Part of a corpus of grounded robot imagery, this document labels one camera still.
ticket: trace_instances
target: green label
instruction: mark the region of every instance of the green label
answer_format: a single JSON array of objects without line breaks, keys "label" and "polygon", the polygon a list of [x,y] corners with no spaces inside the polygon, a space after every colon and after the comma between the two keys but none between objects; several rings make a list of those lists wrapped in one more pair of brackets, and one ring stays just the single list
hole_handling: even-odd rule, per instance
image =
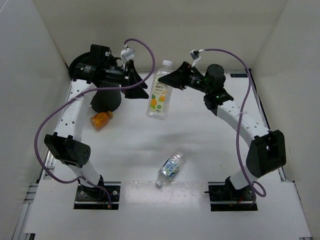
[{"label": "green label", "polygon": [[164,112],[164,104],[167,94],[167,85],[158,81],[156,78],[154,86],[151,90],[151,101],[149,104],[149,112],[162,114]]}]

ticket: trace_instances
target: robotic arm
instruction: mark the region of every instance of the robotic arm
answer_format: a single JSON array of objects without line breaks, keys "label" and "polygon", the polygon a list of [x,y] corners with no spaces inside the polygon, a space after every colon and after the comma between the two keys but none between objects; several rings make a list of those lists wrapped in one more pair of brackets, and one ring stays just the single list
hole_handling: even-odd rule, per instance
[{"label": "robotic arm", "polygon": [[[72,82],[69,100],[89,89],[99,88],[101,83],[116,83],[122,87],[132,86],[142,81],[135,70],[134,61],[129,59],[125,66],[119,67],[108,47],[92,45],[88,59],[79,62],[72,69]],[[148,99],[149,95],[144,91],[148,86],[145,83],[137,87],[125,90],[123,93],[128,99]],[[53,134],[47,134],[44,143],[54,158],[67,165],[77,177],[83,176],[90,183],[103,186],[103,178],[91,164],[89,157],[91,148],[82,143],[82,129],[91,101],[96,93],[88,92],[81,98],[68,105],[59,120]],[[94,188],[85,180],[79,183],[87,189],[91,195],[100,195],[100,191],[92,191]]]},{"label": "robotic arm", "polygon": [[[222,66],[211,64],[205,75],[202,75],[194,66],[184,61],[176,71],[158,81],[180,90],[190,87],[205,93],[203,100],[208,110],[237,130],[240,108],[224,89],[226,77]],[[286,164],[285,138],[279,130],[271,131],[244,114],[240,136],[249,146],[244,170],[251,182]],[[241,197],[248,185],[243,171],[239,170],[225,180],[223,188],[216,194],[224,200],[234,200]]]}]

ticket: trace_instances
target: plastic bottle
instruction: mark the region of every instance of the plastic bottle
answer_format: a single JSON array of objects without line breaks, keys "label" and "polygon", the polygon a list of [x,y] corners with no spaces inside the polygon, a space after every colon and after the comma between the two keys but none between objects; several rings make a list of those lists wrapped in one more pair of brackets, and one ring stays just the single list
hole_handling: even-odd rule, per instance
[{"label": "plastic bottle", "polygon": [[170,183],[185,162],[184,154],[180,150],[176,150],[158,171],[155,185],[161,188],[163,183]]},{"label": "plastic bottle", "polygon": [[162,67],[154,75],[149,104],[146,111],[146,115],[150,118],[165,120],[168,116],[169,102],[173,88],[159,82],[158,79],[172,73],[172,65],[172,61],[164,60]]},{"label": "plastic bottle", "polygon": [[95,129],[100,129],[107,125],[109,120],[112,119],[114,115],[111,111],[100,112],[90,118],[90,122]]}]

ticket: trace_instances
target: clear plastic bottle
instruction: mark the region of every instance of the clear plastic bottle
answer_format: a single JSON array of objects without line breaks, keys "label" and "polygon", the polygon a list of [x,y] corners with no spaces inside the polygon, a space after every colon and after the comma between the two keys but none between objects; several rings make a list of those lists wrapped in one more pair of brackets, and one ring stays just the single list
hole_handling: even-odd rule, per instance
[{"label": "clear plastic bottle", "polygon": [[159,78],[173,72],[173,62],[164,60],[162,67],[155,73],[149,97],[146,115],[150,118],[165,120],[168,116],[172,87],[158,81]]},{"label": "clear plastic bottle", "polygon": [[155,185],[161,188],[162,183],[170,183],[185,162],[184,154],[180,150],[176,150],[158,171]]}]

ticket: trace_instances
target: black joint housing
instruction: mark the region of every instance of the black joint housing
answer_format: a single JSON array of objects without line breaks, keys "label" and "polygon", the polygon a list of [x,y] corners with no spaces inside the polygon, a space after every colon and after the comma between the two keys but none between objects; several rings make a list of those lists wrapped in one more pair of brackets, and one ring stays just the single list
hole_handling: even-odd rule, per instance
[{"label": "black joint housing", "polygon": [[222,88],[219,91],[212,91],[203,97],[204,104],[208,110],[213,112],[214,115],[218,114],[218,106],[226,101],[233,101],[234,98]]},{"label": "black joint housing", "polygon": [[108,46],[92,44],[87,63],[90,65],[100,66],[104,64],[110,58],[110,56],[111,52]]},{"label": "black joint housing", "polygon": [[47,134],[44,138],[44,143],[53,154],[55,159],[58,159],[65,165],[73,165],[82,168],[89,161],[91,149],[88,145],[73,140],[72,137],[61,137],[57,134]]},{"label": "black joint housing", "polygon": [[205,83],[214,91],[223,89],[226,81],[224,72],[224,68],[218,64],[209,65],[204,75]]},{"label": "black joint housing", "polygon": [[251,142],[246,166],[250,173],[260,178],[287,162],[285,136],[279,131],[270,131],[264,136],[256,136]]}]

